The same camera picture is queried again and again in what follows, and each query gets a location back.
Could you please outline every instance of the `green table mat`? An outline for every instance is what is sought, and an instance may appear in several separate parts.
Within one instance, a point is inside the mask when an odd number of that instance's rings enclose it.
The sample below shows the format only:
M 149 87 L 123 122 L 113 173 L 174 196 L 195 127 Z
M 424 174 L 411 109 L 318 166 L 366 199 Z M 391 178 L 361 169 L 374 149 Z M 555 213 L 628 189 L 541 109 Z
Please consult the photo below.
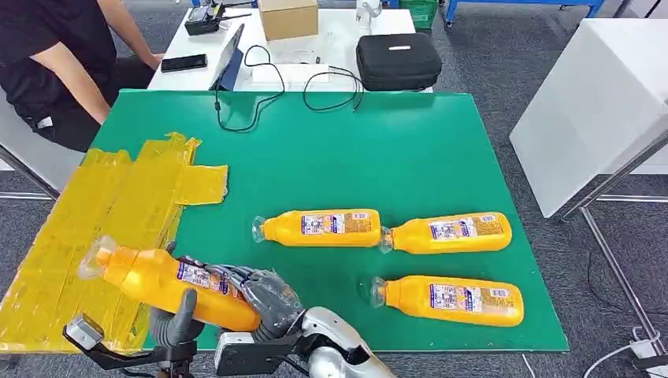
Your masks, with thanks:
M 221 118 L 241 128 L 268 94 L 221 93 Z M 309 93 L 309 103 L 349 93 Z M 196 165 L 229 165 L 221 204 L 185 208 L 175 255 L 275 269 L 304 305 L 324 306 L 355 327 L 376 351 L 568 350 L 568 342 L 525 237 L 483 124 L 468 94 L 365 93 L 357 110 L 308 110 L 301 93 L 265 106 L 246 133 L 222 130 L 212 92 L 123 91 L 94 146 L 136 157 L 145 139 L 177 131 L 202 140 Z M 386 227 L 416 217 L 494 210 L 506 214 L 513 240 L 500 252 L 431 256 L 375 248 L 290 248 L 255 244 L 251 221 L 292 209 L 371 208 Z M 453 276 L 508 282 L 524 297 L 512 328 L 409 317 L 374 309 L 373 276 Z M 214 349 L 215 328 L 199 337 Z M 152 347 L 150 338 L 144 345 Z

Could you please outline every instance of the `green basket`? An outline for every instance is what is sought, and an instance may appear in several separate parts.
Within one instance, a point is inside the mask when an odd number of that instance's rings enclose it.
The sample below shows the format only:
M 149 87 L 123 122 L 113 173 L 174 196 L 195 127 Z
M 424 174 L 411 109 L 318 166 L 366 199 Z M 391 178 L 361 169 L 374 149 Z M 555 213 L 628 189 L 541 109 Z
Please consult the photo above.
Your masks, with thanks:
M 399 0 L 399 8 L 408 9 L 416 29 L 431 29 L 438 0 Z

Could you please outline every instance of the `bottle label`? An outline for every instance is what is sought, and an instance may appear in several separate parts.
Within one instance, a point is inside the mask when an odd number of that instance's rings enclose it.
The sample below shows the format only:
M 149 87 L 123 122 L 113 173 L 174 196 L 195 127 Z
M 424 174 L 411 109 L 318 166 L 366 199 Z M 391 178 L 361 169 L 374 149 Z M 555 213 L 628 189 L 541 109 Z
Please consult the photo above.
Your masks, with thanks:
M 370 232 L 370 213 L 309 214 L 302 215 L 302 234 L 345 234 Z
M 429 301 L 433 309 L 458 309 L 472 313 L 507 313 L 513 307 L 506 289 L 429 285 Z
M 226 278 L 220 278 L 215 274 L 207 272 L 204 268 L 193 266 L 181 262 L 179 271 L 176 274 L 179 280 L 188 282 L 200 287 L 206 287 L 224 295 L 231 295 L 234 298 L 241 298 L 241 293 Z
M 434 240 L 473 238 L 478 235 L 494 235 L 503 232 L 501 222 L 493 214 L 466 217 L 455 220 L 435 220 L 429 223 Z

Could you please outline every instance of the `black case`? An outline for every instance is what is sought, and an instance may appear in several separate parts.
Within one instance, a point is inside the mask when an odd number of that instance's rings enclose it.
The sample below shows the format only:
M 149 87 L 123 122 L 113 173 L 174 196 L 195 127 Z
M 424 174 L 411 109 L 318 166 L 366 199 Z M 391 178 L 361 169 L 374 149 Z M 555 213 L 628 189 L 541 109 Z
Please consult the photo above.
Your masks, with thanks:
M 365 35 L 357 44 L 357 67 L 367 91 L 422 90 L 436 83 L 442 62 L 423 33 Z

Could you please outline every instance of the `black pants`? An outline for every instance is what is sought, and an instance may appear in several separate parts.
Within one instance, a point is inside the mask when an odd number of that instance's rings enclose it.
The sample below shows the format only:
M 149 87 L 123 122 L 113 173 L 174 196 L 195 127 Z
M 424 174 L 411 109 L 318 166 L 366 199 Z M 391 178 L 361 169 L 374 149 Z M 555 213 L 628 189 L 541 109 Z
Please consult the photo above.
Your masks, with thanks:
M 113 105 L 121 88 L 146 89 L 154 70 L 138 57 L 121 57 L 116 61 L 112 83 L 101 88 L 109 105 Z M 88 151 L 98 134 L 100 124 L 78 102 L 54 107 L 49 114 L 53 126 L 36 130 L 42 137 L 70 150 Z

